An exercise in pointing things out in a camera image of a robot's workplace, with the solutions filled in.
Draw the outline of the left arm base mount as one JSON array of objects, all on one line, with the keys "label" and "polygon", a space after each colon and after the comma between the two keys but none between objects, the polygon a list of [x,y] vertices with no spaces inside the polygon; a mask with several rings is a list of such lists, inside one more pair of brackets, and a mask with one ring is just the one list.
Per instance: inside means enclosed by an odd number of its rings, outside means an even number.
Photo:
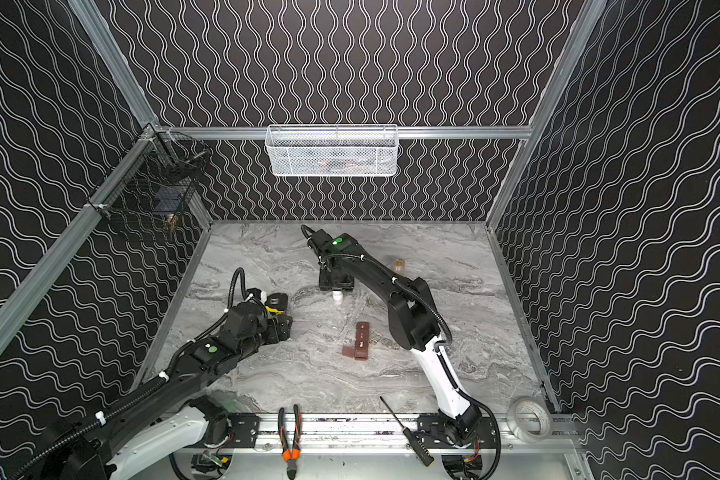
[{"label": "left arm base mount", "polygon": [[189,448],[252,449],[259,436],[261,418],[253,413],[228,414],[226,420],[212,420],[208,430]]}]

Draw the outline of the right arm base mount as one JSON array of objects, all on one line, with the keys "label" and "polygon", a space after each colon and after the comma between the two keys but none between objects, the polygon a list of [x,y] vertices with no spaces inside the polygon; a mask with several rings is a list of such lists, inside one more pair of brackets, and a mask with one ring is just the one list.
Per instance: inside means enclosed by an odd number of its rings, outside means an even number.
[{"label": "right arm base mount", "polygon": [[488,416],[479,417],[472,426],[437,414],[422,414],[415,421],[414,433],[429,449],[494,449],[496,425]]}]

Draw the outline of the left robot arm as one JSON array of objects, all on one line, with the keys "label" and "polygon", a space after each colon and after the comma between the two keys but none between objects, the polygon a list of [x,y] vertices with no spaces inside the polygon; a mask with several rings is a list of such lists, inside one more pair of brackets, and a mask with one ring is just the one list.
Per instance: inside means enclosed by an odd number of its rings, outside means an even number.
[{"label": "left robot arm", "polygon": [[108,409],[47,428],[15,479],[130,479],[197,443],[218,448],[230,437],[229,413],[203,390],[268,345],[286,341],[293,323],[285,293],[245,284],[238,268],[221,317],[178,348],[167,367]]}]

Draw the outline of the white pill bottle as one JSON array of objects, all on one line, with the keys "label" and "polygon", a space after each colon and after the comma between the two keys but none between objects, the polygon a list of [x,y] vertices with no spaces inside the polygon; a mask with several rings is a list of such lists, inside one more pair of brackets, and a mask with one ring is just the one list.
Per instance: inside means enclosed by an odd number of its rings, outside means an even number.
[{"label": "white pill bottle", "polygon": [[342,291],[336,291],[334,290],[332,292],[332,298],[336,305],[341,305],[343,302],[344,294]]}]

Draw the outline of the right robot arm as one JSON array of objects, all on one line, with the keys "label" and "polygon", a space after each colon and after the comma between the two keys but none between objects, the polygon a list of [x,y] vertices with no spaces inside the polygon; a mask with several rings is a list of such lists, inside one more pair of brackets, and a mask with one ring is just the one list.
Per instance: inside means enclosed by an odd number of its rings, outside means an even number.
[{"label": "right robot arm", "polygon": [[347,233],[333,237],[307,225],[300,229],[330,291],[346,291],[346,282],[360,282],[385,303],[392,338],[414,356],[435,394],[445,441],[460,448],[479,441],[499,448],[495,415],[468,394],[448,358],[452,332],[427,282],[393,271]]}]

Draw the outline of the brown pill organizer box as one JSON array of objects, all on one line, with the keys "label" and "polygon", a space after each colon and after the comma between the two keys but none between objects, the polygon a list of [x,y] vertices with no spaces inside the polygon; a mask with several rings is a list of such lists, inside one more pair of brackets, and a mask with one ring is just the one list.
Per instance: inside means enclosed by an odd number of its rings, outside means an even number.
[{"label": "brown pill organizer box", "polygon": [[369,334],[370,324],[358,322],[356,324],[355,339],[351,345],[342,347],[342,355],[359,361],[366,361],[369,358]]}]

